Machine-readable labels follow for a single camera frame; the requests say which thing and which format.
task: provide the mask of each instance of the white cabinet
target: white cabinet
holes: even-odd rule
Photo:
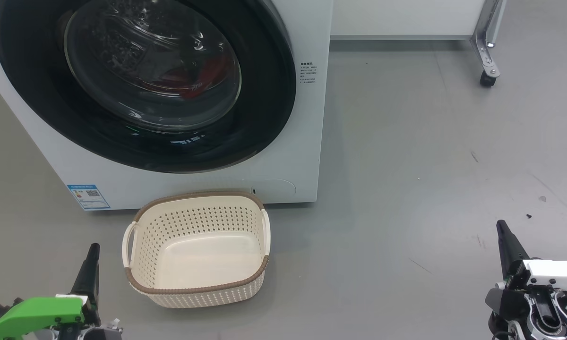
[[[473,34],[483,3],[484,0],[335,0],[332,36],[460,39]]]

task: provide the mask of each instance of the front-loading washing machine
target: front-loading washing machine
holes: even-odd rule
[[[333,0],[0,0],[0,94],[85,210],[318,193]]]

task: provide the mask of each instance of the plastic basket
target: plastic basket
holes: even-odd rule
[[[218,306],[258,292],[270,247],[269,217],[257,198],[207,192],[143,207],[124,234],[122,261],[132,288],[163,307]]]

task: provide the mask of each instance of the white robot part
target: white robot part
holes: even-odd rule
[[[523,335],[523,329],[521,329],[521,325],[517,321],[510,321],[508,323],[508,331],[515,334],[515,336],[512,338],[513,340],[526,340],[525,336]]]
[[[530,272],[529,283],[567,291],[567,261],[523,260],[523,264]]]

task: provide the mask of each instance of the brown basket rim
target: brown basket rim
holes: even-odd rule
[[[249,199],[253,200],[254,203],[256,203],[256,205],[258,205],[260,210],[263,210],[265,208],[265,206],[262,204],[261,201],[258,200],[258,198],[256,198],[256,196],[249,194],[247,192],[244,192],[244,191],[193,192],[191,194],[168,196],[168,197],[164,197],[164,198],[158,198],[157,200],[153,200],[153,201],[147,203],[144,207],[141,207],[141,209],[139,209],[139,211],[135,215],[133,221],[138,222],[138,220],[141,219],[141,216],[143,216],[143,214],[145,212],[147,212],[150,208],[152,208],[152,207],[154,207],[158,204],[161,204],[161,203],[173,202],[173,201],[178,201],[178,200],[186,200],[186,199],[189,199],[189,198],[202,198],[202,197],[211,197],[211,196],[241,196],[241,197],[245,197],[245,198],[249,198]]]
[[[134,278],[132,275],[132,269],[130,267],[124,268],[126,271],[126,276],[128,277],[128,281],[134,288],[136,288],[139,292],[151,295],[179,295],[179,294],[199,294],[199,293],[210,293],[216,292],[219,290],[225,289],[232,289],[245,286],[252,281],[259,278],[260,275],[265,271],[266,265],[269,263],[269,256],[265,255],[262,259],[262,264],[260,268],[254,275],[245,279],[239,280],[237,282],[227,283],[227,284],[219,284],[218,286],[210,286],[210,287],[201,287],[201,288],[185,288],[185,289],[156,289],[156,288],[147,288],[141,284]]]
[[[265,208],[264,205],[262,204],[262,202],[258,200],[258,198],[256,198],[252,194],[249,194],[249,193],[243,192],[243,191],[194,192],[194,193],[191,193],[191,194],[169,196],[169,197],[158,198],[157,200],[153,200],[152,202],[146,204],[144,207],[142,207],[138,211],[138,213],[135,215],[133,221],[138,222],[140,220],[141,216],[143,216],[143,214],[145,212],[147,212],[147,210],[149,210],[151,207],[154,207],[154,206],[161,204],[161,203],[173,202],[173,201],[177,201],[177,200],[184,200],[184,199],[187,199],[187,198],[201,198],[201,197],[210,197],[210,196],[242,196],[242,197],[249,198],[249,199],[253,200],[253,202],[255,202],[256,205],[258,205],[260,210],[263,210]],[[185,288],[185,289],[148,288],[148,287],[141,285],[134,278],[134,275],[132,275],[132,269],[130,269],[130,267],[125,267],[124,270],[126,271],[126,277],[128,277],[128,281],[130,282],[130,284],[141,293],[151,294],[151,295],[179,295],[179,294],[198,294],[198,293],[216,292],[218,290],[232,289],[232,288],[238,288],[238,287],[241,287],[241,286],[245,286],[245,285],[251,283],[252,281],[258,279],[259,276],[262,275],[262,273],[265,271],[266,265],[268,263],[269,263],[269,256],[265,255],[265,257],[262,259],[262,264],[260,265],[260,268],[258,269],[258,271],[256,271],[256,273],[254,273],[254,275],[252,275],[251,277],[249,277],[245,280],[239,280],[237,282],[232,282],[232,283],[227,283],[227,284],[220,284],[218,286],[201,287],[201,288]]]

